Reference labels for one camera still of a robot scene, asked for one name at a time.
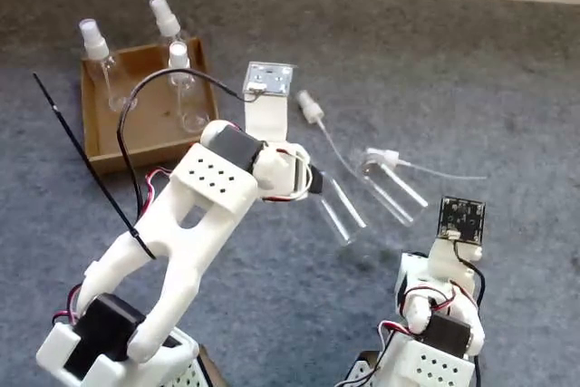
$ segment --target black circuit board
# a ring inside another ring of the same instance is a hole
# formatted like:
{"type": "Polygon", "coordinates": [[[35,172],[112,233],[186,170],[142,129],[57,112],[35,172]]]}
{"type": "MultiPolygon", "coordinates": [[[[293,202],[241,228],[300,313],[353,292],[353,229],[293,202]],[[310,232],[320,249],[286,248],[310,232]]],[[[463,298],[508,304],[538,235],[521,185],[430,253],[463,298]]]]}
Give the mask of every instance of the black circuit board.
{"type": "Polygon", "coordinates": [[[481,245],[486,203],[471,199],[444,197],[441,200],[437,237],[449,238],[449,231],[459,232],[459,242],[481,245]]]}

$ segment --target clear plastic bottle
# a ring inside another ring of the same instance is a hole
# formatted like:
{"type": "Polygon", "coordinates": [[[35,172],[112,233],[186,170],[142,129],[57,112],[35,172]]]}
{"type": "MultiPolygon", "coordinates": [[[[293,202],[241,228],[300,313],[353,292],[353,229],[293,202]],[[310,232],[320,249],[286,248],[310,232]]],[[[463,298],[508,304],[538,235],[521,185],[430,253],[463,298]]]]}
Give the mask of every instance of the clear plastic bottle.
{"type": "Polygon", "coordinates": [[[129,99],[131,81],[119,56],[109,51],[107,42],[99,31],[99,26],[92,18],[85,18],[79,23],[84,48],[89,62],[87,70],[97,89],[107,95],[109,108],[119,112],[129,99]]]}
{"type": "Polygon", "coordinates": [[[159,47],[161,49],[161,59],[163,65],[168,65],[169,47],[172,43],[187,43],[189,35],[181,29],[178,18],[171,12],[167,0],[149,0],[149,5],[155,19],[157,27],[161,33],[159,47]]]}
{"type": "MultiPolygon", "coordinates": [[[[181,41],[169,46],[169,67],[189,68],[188,47],[181,41]]],[[[172,73],[169,87],[177,98],[179,125],[187,133],[199,134],[208,125],[209,114],[203,90],[191,74],[172,73]]]]}

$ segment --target white bracket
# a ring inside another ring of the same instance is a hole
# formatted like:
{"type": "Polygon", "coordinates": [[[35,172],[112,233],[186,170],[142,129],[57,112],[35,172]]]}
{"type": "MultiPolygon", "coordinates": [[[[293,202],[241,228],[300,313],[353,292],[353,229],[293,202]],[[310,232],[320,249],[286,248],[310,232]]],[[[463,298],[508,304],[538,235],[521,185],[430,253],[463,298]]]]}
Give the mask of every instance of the white bracket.
{"type": "Polygon", "coordinates": [[[58,323],[38,350],[36,361],[67,387],[158,387],[174,379],[175,373],[183,373],[193,367],[189,365],[199,354],[198,344],[178,328],[173,329],[171,336],[180,345],[173,348],[160,347],[143,364],[131,360],[114,362],[101,354],[82,380],[79,380],[64,366],[81,337],[70,325],[58,323]]]}

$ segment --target cardboard box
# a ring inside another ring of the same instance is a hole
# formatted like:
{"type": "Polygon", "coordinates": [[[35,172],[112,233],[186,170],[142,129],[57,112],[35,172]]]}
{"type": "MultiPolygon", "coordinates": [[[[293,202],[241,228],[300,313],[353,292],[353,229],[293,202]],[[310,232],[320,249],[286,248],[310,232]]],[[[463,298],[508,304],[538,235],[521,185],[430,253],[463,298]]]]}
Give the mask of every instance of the cardboard box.
{"type": "MultiPolygon", "coordinates": [[[[198,38],[188,41],[191,67],[203,73],[208,67],[198,38]]],[[[145,76],[164,68],[160,48],[157,45],[132,47],[118,51],[130,76],[127,92],[145,76]]],[[[209,83],[199,89],[209,118],[218,118],[218,105],[209,83]]],[[[106,95],[95,88],[87,73],[87,60],[82,60],[81,71],[82,122],[84,127],[84,150],[93,167],[100,174],[125,169],[117,144],[117,121],[119,113],[109,109],[106,95]]],[[[131,160],[136,167],[178,160],[183,157],[199,136],[191,136],[179,126],[176,117],[176,99],[170,92],[168,76],[149,83],[138,96],[137,107],[129,112],[125,124],[125,141],[131,160]]]]}

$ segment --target white robotic arm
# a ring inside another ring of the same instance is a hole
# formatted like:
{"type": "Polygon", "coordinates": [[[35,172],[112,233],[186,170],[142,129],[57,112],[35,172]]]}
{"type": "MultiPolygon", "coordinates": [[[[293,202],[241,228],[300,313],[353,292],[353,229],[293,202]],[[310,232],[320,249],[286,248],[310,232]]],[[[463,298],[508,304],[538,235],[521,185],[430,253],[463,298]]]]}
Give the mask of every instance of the white robotic arm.
{"type": "Polygon", "coordinates": [[[392,330],[374,359],[359,358],[336,387],[468,387],[485,335],[473,297],[474,266],[481,258],[483,203],[441,202],[438,236],[428,256],[403,253],[395,286],[407,326],[392,330]]]}
{"type": "MultiPolygon", "coordinates": [[[[66,385],[80,387],[159,386],[182,371],[188,359],[180,353],[189,355],[190,362],[191,356],[197,355],[197,344],[175,326],[197,295],[208,266],[254,201],[261,198],[261,189],[292,195],[283,179],[287,158],[286,152],[252,138],[227,121],[212,121],[201,142],[191,147],[171,173],[169,184],[135,225],[147,248],[155,256],[167,256],[169,263],[159,301],[128,337],[129,359],[115,361],[99,352],[88,371],[82,376],[76,371],[75,375],[70,361],[78,354],[75,349],[83,340],[79,334],[82,328],[57,324],[37,354],[38,363],[66,385]],[[196,226],[183,228],[181,221],[195,206],[204,209],[205,215],[196,226]],[[165,346],[168,337],[180,346],[165,346]]],[[[309,169],[303,168],[306,159],[297,160],[295,165],[301,173],[308,173],[309,169]]],[[[305,185],[293,182],[295,190],[304,190],[305,185]]],[[[100,295],[111,294],[125,276],[149,261],[129,232],[120,235],[85,272],[76,306],[81,317],[78,325],[93,304],[113,304],[117,312],[130,312],[100,295]]],[[[123,322],[129,317],[122,313],[123,322]]],[[[99,328],[106,330],[108,325],[99,328]]]]}

